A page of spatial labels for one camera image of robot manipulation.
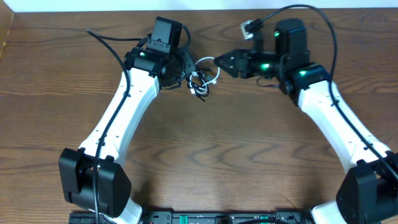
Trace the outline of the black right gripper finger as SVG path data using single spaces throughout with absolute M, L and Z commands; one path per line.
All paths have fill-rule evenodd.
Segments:
M 226 52 L 223 55 L 215 57 L 215 65 L 235 65 L 237 61 L 238 50 Z
M 238 69 L 236 68 L 235 65 L 222 65 L 222 64 L 217 64 L 217 67 L 220 67 L 220 69 L 224 70 L 228 75 L 230 75 L 233 78 L 238 78 Z

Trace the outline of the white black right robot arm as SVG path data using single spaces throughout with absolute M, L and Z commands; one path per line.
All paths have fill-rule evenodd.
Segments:
M 263 49 L 259 20 L 241 25 L 251 49 L 237 49 L 215 59 L 232 77 L 275 78 L 318 126 L 337 154 L 345 178 L 334 200 L 312 208 L 314 223 L 380 223 L 397 215 L 397 154 L 380 142 L 353 113 L 332 76 L 310 61 L 307 31 L 300 19 L 275 25 L 275 50 Z

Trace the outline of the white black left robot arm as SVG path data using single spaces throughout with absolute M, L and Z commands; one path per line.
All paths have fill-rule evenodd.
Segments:
M 124 58 L 121 81 L 104 115 L 77 150 L 65 148 L 58 160 L 65 200 L 83 213 L 70 223 L 139 223 L 142 207 L 131 197 L 123 170 L 129 143 L 151 101 L 163 87 L 178 88 L 195 63 L 188 44 L 180 45 L 185 25 L 157 17 L 153 33 Z

